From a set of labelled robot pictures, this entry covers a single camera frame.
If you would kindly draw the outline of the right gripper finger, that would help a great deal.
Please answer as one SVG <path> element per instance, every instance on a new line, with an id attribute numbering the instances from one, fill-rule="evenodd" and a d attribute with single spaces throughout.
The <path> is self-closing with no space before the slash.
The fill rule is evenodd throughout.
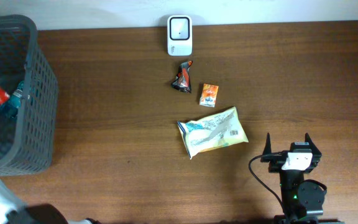
<path id="1" fill-rule="evenodd" d="M 266 156 L 268 154 L 272 153 L 272 148 L 271 148 L 271 140 L 270 140 L 270 133 L 267 133 L 267 137 L 266 137 L 266 141 L 265 141 L 265 147 L 263 150 L 263 155 Z"/>
<path id="2" fill-rule="evenodd" d="M 308 133 L 305 133 L 305 142 L 309 144 L 313 157 L 321 157 L 321 151 L 313 143 Z"/>

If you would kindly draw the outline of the yellow white snack bag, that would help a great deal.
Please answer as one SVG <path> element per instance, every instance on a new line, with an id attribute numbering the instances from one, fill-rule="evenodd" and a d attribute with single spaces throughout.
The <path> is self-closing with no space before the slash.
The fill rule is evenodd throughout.
<path id="1" fill-rule="evenodd" d="M 190 159 L 201 152 L 249 142 L 235 106 L 197 121 L 178 121 L 177 125 Z"/>

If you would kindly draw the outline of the orange tissue pack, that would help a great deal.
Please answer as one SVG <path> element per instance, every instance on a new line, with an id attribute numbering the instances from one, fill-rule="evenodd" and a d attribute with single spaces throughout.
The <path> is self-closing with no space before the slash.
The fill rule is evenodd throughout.
<path id="1" fill-rule="evenodd" d="M 219 87 L 217 85 L 204 83 L 199 100 L 199 105 L 214 108 L 216 105 L 218 90 Z"/>

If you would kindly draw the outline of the black red snack wrapper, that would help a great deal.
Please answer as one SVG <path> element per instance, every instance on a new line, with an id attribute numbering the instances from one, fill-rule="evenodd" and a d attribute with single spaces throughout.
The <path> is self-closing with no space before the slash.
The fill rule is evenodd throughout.
<path id="1" fill-rule="evenodd" d="M 189 69 L 192 66 L 192 64 L 193 64 L 192 60 L 180 64 L 180 66 L 178 67 L 178 73 L 176 75 L 176 78 L 170 84 L 172 88 L 180 92 L 191 93 Z"/>

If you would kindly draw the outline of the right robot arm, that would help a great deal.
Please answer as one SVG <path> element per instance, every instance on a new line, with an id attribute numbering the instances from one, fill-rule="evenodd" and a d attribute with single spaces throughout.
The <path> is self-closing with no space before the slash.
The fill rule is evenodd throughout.
<path id="1" fill-rule="evenodd" d="M 273 218 L 274 224 L 338 224 L 339 220 L 321 220 L 323 203 L 327 187 L 317 180 L 305 179 L 317 167 L 322 157 L 321 151 L 305 134 L 303 142 L 293 142 L 290 149 L 273 152 L 270 135 L 267 135 L 265 147 L 260 157 L 261 162 L 269 164 L 270 173 L 280 176 L 279 198 L 283 215 Z"/>

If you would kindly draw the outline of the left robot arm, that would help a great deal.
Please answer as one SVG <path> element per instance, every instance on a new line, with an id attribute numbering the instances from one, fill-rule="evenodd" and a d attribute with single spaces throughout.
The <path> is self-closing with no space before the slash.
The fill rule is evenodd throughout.
<path id="1" fill-rule="evenodd" d="M 92 218 L 67 220 L 49 203 L 30 206 L 16 197 L 0 179 L 0 224 L 100 224 Z"/>

